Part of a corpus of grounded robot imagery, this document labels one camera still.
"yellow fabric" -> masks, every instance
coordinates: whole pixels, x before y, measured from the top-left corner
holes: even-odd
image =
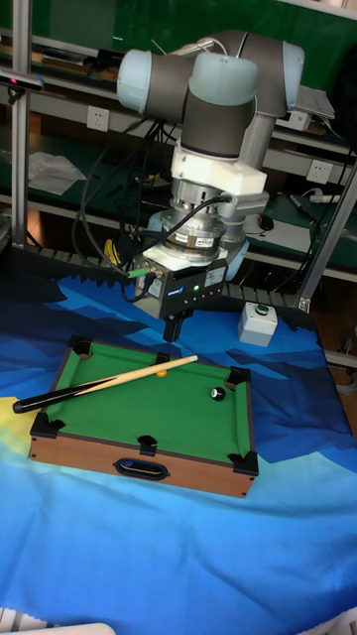
[[[30,429],[38,410],[23,415],[15,415],[15,397],[0,398],[0,441],[13,452],[27,455],[30,449]]]
[[[107,258],[109,258],[109,260],[114,265],[117,265],[117,264],[120,263],[119,255],[118,255],[118,252],[116,250],[116,247],[115,247],[114,243],[111,240],[109,240],[109,239],[105,242],[104,254],[106,255]]]

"blue fabric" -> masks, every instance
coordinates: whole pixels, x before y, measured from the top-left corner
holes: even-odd
[[[0,300],[0,396],[48,390],[70,335],[252,372],[260,475],[245,500],[34,463],[0,442],[0,605],[117,635],[287,635],[357,605],[357,444],[314,331],[267,349],[197,312],[176,344],[117,287]]]

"robotic arm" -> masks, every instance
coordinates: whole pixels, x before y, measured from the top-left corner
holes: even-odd
[[[121,63],[122,105],[181,124],[171,209],[162,215],[170,234],[135,263],[156,275],[138,305],[175,323],[168,339],[242,261],[243,221],[267,204],[260,168],[276,119],[296,103],[303,58],[285,42],[227,31],[167,56],[130,51]]]

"black 8 ball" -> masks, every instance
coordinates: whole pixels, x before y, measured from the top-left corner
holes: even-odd
[[[224,388],[220,388],[219,386],[217,388],[213,388],[211,390],[211,397],[212,399],[214,399],[214,401],[223,401],[225,397]]]

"power outlet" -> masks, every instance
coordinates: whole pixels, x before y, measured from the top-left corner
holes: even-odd
[[[333,164],[325,161],[312,161],[306,180],[326,184],[332,172]]]
[[[101,132],[108,132],[109,125],[109,110],[105,108],[95,108],[94,106],[88,106],[87,112],[87,128],[92,130],[100,130]]]

